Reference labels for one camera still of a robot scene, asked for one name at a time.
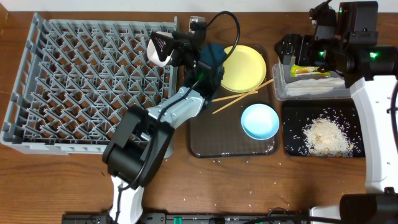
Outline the light blue bowl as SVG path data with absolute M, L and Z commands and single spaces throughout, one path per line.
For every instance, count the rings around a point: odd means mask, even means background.
M 248 106 L 241 115 L 241 127 L 252 139 L 263 141 L 273 138 L 280 126 L 277 112 L 266 104 Z

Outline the white napkin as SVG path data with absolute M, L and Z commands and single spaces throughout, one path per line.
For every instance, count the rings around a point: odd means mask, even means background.
M 345 81 L 341 78 L 330 77 L 317 80 L 311 78 L 287 84 L 286 94 L 289 96 L 319 95 L 344 86 Z

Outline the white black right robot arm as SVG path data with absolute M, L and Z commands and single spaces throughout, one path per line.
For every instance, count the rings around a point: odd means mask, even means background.
M 287 34 L 274 50 L 277 99 L 351 98 L 366 157 L 366 192 L 313 207 L 307 223 L 397 222 L 397 47 L 378 45 L 378 3 L 323 1 L 309 11 L 313 35 Z

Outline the pink white bowl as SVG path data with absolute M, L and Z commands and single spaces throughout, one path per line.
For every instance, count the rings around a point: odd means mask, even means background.
M 155 47 L 154 44 L 152 43 L 152 41 L 150 40 L 148 43 L 148 47 L 147 47 L 147 57 L 148 59 L 155 63 L 156 65 L 160 66 L 160 67 L 164 67 L 166 65 L 170 64 L 171 58 L 172 58 L 172 53 L 170 56 L 167 57 L 167 59 L 165 61 L 160 61 L 156 52 L 155 52 Z

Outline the yellow green snack wrapper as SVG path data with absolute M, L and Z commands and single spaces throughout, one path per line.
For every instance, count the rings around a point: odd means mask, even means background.
M 293 65 L 290 69 L 291 77 L 301 77 L 305 75 L 330 77 L 331 72 L 323 70 L 320 67 L 300 66 L 300 65 Z

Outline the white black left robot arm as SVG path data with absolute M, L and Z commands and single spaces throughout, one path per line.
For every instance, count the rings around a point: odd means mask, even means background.
M 206 44 L 207 23 L 194 17 L 187 33 L 153 32 L 148 59 L 159 67 L 185 67 L 178 92 L 164 102 L 143 109 L 131 106 L 116 127 L 103 153 L 114 185 L 111 223 L 136 223 L 142 215 L 145 186 L 154 178 L 175 129 L 200 114 L 214 99 L 224 74 L 226 57 L 220 44 Z

